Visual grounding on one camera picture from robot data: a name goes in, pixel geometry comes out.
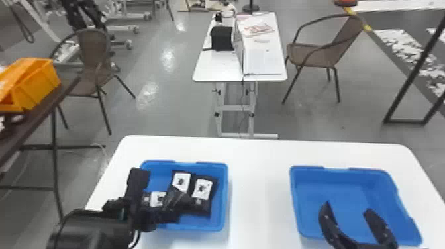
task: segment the orange plastic bin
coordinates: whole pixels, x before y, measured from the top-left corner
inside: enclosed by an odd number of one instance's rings
[[[59,84],[51,59],[21,58],[0,73],[0,111],[31,110]]]

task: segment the metal table leg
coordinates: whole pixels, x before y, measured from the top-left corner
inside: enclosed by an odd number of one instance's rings
[[[245,105],[243,103],[239,103],[237,105],[225,105],[225,83],[224,87],[221,89],[216,88],[215,84],[215,92],[217,92],[217,103],[215,103],[215,122],[217,123],[217,133],[219,137],[225,138],[259,138],[259,139],[278,139],[278,134],[256,134],[254,133],[254,121],[255,121],[255,108],[256,108],[256,99],[258,96],[258,83],[250,82],[249,88],[247,91],[247,95],[249,96],[249,104]],[[224,111],[246,111],[248,112],[248,132],[222,132],[222,121],[223,121],[223,112]]]
[[[56,111],[51,113],[51,137],[52,137],[52,177],[53,177],[53,193],[56,199],[57,212],[59,214],[60,220],[64,216],[64,210],[62,208],[62,202],[60,201],[59,194],[59,174],[58,174],[58,161],[57,161],[57,138],[56,138]]]
[[[420,55],[418,62],[414,66],[407,80],[405,81],[399,93],[397,94],[396,98],[394,99],[394,102],[391,104],[388,112],[386,113],[385,118],[383,119],[384,124],[426,125],[430,121],[432,116],[437,112],[437,110],[439,110],[439,108],[443,105],[445,99],[445,92],[438,98],[438,100],[431,107],[431,109],[428,111],[428,113],[425,115],[423,119],[392,119],[392,116],[396,108],[399,106],[403,97],[407,93],[408,88],[411,86],[411,84],[413,84],[414,79],[419,74],[420,69],[422,68],[425,60],[428,58],[428,55],[430,54],[431,50],[434,48],[434,45],[436,45],[436,42],[444,29],[445,29],[445,12],[444,12],[444,17],[442,18],[436,29],[436,32],[433,34],[430,41],[426,45],[425,49]]]

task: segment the brown chair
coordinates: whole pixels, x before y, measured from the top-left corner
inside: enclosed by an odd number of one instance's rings
[[[331,43],[322,46],[296,43],[299,33],[306,26],[337,17],[348,17],[348,20],[344,23],[343,27],[340,29],[340,32],[338,32],[337,36]],[[361,33],[363,25],[364,23],[362,22],[360,17],[349,14],[329,15],[301,25],[300,28],[298,28],[295,37],[293,38],[293,42],[287,45],[287,57],[285,59],[285,64],[288,60],[290,60],[291,63],[294,64],[297,68],[297,74],[293,78],[292,83],[289,86],[289,89],[287,90],[287,93],[284,96],[281,104],[284,104],[286,102],[289,94],[292,91],[293,85],[297,81],[301,70],[305,66],[326,68],[328,81],[330,81],[330,69],[332,68],[334,70],[337,101],[340,102],[340,86],[338,84],[338,75],[335,65],[341,59],[347,49],[351,46],[351,44],[355,41],[357,36]]]
[[[111,128],[108,122],[107,113],[102,100],[102,94],[106,95],[102,87],[111,79],[115,78],[126,89],[126,91],[135,99],[134,93],[125,85],[122,79],[116,74],[116,70],[111,66],[111,42],[109,35],[98,29],[83,29],[65,37],[52,51],[50,58],[53,58],[60,46],[73,37],[77,38],[80,47],[81,61],[84,68],[81,72],[81,80],[73,89],[69,96],[90,97],[99,100],[103,119],[107,126],[108,134],[111,135]],[[65,128],[68,128],[65,116],[60,106],[59,114],[62,118]]]

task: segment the blue tray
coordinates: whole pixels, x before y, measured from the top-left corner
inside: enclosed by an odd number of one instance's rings
[[[293,166],[289,173],[293,208],[301,235],[324,239],[318,213],[321,205],[329,201],[340,229],[358,242],[377,243],[363,217],[367,208],[385,219],[399,244],[418,246],[422,242],[387,172]]]
[[[218,179],[218,188],[212,199],[210,217],[197,215],[182,215],[179,223],[159,224],[158,228],[168,230],[200,230],[218,232],[223,229],[226,218],[228,169],[226,164],[214,162],[182,163],[167,160],[147,160],[140,166],[150,170],[150,182],[145,189],[151,191],[166,191],[172,182],[172,170],[185,170],[191,173],[209,175]]]

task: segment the white table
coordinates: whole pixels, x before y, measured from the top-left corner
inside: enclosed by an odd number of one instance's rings
[[[139,249],[332,249],[297,231],[289,179],[289,168],[296,164],[386,170],[420,230],[422,248],[445,248],[445,204],[413,153],[401,145],[128,136],[86,208],[100,209],[106,200],[124,195],[131,167],[147,159],[226,163],[229,206],[221,232],[156,230],[142,234]]]
[[[287,80],[287,72],[284,64],[283,49],[281,47],[281,38],[277,25],[275,13],[264,13],[261,15],[264,22],[268,23],[275,32],[269,34],[262,34],[252,38],[243,38],[245,47],[257,47],[261,49],[268,49],[276,53],[279,57],[280,74],[274,75],[243,75],[240,62],[235,51],[217,52],[214,50],[207,50],[211,48],[210,31],[216,25],[215,20],[212,20],[205,41],[203,44],[203,51],[201,51],[198,62],[193,73],[193,81],[212,83],[215,92],[215,110],[214,117],[217,124],[217,134],[222,137],[232,138],[278,138],[277,134],[254,134],[254,117],[256,98],[258,96],[258,82],[281,82]],[[234,19],[223,19],[223,24],[226,26],[234,26]],[[267,44],[255,42],[255,39],[269,40]],[[248,105],[225,105],[225,93],[227,83],[240,83],[244,78],[248,90]],[[247,111],[249,112],[248,119],[248,133],[225,133],[222,132],[223,111]]]

